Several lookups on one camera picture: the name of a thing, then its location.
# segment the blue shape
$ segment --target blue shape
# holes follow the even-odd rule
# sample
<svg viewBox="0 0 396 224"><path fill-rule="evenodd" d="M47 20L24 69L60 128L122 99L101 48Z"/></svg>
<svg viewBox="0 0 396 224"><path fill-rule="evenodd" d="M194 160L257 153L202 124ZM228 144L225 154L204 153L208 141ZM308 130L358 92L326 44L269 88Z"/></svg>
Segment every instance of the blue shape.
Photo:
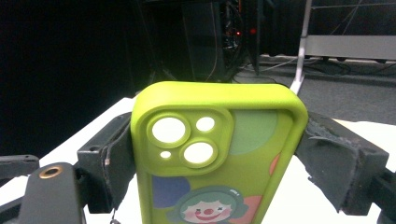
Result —
<svg viewBox="0 0 396 224"><path fill-rule="evenodd" d="M152 194L154 207L165 208L174 206L183 195L190 192L190 183L183 176L152 177Z"/></svg>

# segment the dark wall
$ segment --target dark wall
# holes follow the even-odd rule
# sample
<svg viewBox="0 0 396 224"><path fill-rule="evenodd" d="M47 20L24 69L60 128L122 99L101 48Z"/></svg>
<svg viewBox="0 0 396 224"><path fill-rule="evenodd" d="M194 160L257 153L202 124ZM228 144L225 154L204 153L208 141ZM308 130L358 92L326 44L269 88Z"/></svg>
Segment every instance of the dark wall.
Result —
<svg viewBox="0 0 396 224"><path fill-rule="evenodd" d="M1 1L0 156L42 157L147 85L131 6Z"/></svg>

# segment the clamp jaw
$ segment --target clamp jaw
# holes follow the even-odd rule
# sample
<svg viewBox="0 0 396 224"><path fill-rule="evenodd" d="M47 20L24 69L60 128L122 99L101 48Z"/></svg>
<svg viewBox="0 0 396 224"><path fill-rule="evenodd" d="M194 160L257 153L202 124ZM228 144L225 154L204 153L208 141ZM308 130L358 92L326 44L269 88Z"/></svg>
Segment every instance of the clamp jaw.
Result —
<svg viewBox="0 0 396 224"><path fill-rule="evenodd" d="M37 169L38 159L31 156L0 158L3 178L37 169L23 198L0 207L0 221L13 211L21 224L82 224L85 205L92 214L117 210L135 173L130 118L128 113L111 120L78 151L75 165L60 162ZM385 167L388 152L332 119L309 113L295 155L337 211L366 216L375 203L382 209L378 224L396 223L396 174Z"/></svg>

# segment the cartoon clown illustration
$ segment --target cartoon clown illustration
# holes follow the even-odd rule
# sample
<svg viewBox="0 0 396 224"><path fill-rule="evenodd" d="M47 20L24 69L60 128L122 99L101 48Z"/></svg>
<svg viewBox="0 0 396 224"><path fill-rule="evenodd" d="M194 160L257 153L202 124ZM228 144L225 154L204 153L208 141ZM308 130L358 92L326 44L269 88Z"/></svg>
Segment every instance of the cartoon clown illustration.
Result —
<svg viewBox="0 0 396 224"><path fill-rule="evenodd" d="M227 220L241 217L247 210L239 191L213 186L184 195L167 217L176 223L228 223Z"/></svg>

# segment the metal stand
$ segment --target metal stand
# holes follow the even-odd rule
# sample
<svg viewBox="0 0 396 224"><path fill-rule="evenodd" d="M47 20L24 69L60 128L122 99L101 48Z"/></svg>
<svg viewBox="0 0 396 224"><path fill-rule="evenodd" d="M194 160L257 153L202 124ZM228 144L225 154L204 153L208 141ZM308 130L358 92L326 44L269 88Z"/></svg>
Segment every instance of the metal stand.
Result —
<svg viewBox="0 0 396 224"><path fill-rule="evenodd" d="M395 3L331 7L375 7L382 5L395 5ZM394 35L309 35L308 27L311 10L320 8L328 7L312 7L312 0L306 1L297 70L290 86L294 93L298 94L303 85L305 55L396 60L396 36Z"/></svg>

